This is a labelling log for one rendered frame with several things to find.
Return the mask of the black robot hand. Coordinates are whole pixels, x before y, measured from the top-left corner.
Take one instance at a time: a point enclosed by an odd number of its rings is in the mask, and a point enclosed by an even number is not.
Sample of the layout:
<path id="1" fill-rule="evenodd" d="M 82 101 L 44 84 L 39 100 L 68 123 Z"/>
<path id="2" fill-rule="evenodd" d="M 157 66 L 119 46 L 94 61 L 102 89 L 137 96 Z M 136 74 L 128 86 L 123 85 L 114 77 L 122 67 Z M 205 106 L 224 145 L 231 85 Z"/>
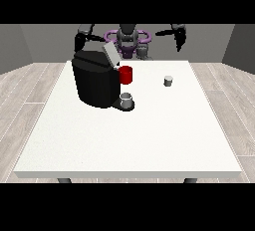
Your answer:
<path id="1" fill-rule="evenodd" d="M 75 52 L 81 51 L 88 41 L 104 42 L 105 39 L 101 36 L 78 33 L 75 36 Z"/>
<path id="2" fill-rule="evenodd" d="M 186 41 L 186 31 L 184 28 L 178 28 L 175 30 L 163 30 L 155 33 L 156 36 L 174 36 L 174 40 L 176 42 L 177 51 L 181 50 L 181 47 L 184 45 Z"/>

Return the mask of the pale grey machine lid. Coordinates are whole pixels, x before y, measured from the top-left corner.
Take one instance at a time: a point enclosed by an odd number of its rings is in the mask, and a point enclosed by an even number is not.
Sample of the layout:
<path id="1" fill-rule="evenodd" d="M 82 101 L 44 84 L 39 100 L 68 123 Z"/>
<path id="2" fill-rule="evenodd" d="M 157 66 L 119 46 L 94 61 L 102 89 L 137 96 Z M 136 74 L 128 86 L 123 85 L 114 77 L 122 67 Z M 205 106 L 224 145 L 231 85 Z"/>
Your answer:
<path id="1" fill-rule="evenodd" d="M 115 67 L 122 59 L 113 42 L 108 42 L 104 44 L 103 51 L 107 55 L 107 58 L 109 59 L 112 67 Z"/>

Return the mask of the black coffee machine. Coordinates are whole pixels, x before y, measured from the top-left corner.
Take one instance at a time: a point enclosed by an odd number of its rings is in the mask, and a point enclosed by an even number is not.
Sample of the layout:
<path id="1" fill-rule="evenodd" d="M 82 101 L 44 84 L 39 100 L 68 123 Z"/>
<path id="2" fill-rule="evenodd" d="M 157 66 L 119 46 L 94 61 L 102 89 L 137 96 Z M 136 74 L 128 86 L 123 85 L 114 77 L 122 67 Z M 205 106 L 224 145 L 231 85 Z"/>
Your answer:
<path id="1" fill-rule="evenodd" d="M 134 109 L 134 101 L 128 109 L 121 107 L 121 83 L 119 68 L 111 66 L 107 55 L 98 51 L 78 51 L 72 67 L 79 98 L 94 108 L 116 108 L 123 112 Z"/>

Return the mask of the red pod holder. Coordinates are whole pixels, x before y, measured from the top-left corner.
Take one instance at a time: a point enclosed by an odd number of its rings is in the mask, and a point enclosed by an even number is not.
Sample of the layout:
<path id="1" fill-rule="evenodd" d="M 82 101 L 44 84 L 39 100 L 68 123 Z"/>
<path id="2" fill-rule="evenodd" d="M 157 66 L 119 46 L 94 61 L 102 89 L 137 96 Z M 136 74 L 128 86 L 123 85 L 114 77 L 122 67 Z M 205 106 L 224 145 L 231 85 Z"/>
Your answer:
<path id="1" fill-rule="evenodd" d="M 120 83 L 123 85 L 128 85 L 132 82 L 132 67 L 121 66 L 119 67 L 120 73 Z"/>

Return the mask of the small grey cup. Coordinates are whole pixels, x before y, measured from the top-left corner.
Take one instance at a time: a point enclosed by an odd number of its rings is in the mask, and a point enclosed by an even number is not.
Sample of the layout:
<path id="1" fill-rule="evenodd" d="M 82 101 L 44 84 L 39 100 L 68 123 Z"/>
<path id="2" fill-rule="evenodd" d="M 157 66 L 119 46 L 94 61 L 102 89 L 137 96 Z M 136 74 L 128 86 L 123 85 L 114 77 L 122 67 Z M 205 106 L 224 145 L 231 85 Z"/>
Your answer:
<path id="1" fill-rule="evenodd" d="M 121 107 L 124 109 L 128 109 L 132 105 L 132 96 L 130 93 L 122 93 L 120 94 Z"/>

